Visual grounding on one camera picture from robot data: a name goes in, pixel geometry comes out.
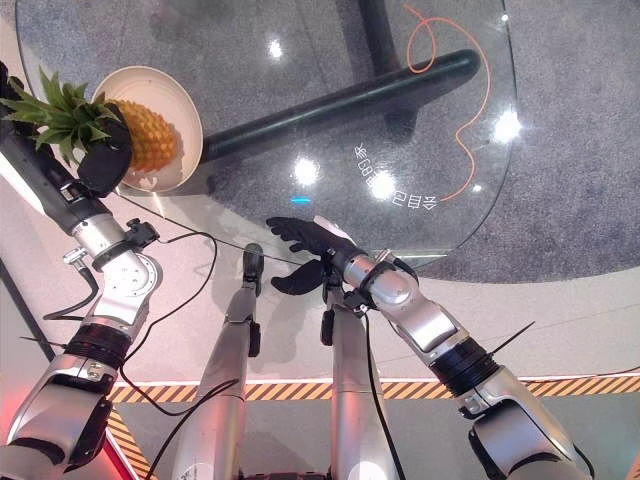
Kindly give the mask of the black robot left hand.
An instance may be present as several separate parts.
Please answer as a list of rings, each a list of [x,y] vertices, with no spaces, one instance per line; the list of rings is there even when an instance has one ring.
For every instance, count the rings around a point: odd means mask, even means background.
[[[122,112],[113,102],[106,107],[116,120],[100,120],[101,131],[107,137],[91,143],[77,169],[79,180],[98,198],[105,198],[120,184],[133,158],[132,138]]]

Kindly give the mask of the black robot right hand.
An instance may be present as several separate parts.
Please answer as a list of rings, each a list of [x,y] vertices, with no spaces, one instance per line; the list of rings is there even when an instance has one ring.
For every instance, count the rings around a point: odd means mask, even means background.
[[[352,241],[312,221],[271,217],[266,224],[273,235],[284,242],[292,242],[289,246],[292,253],[308,251],[317,256],[317,259],[308,261],[290,275],[271,279],[272,286],[287,295],[304,295],[315,290],[333,270],[343,273],[350,260],[364,254]]]

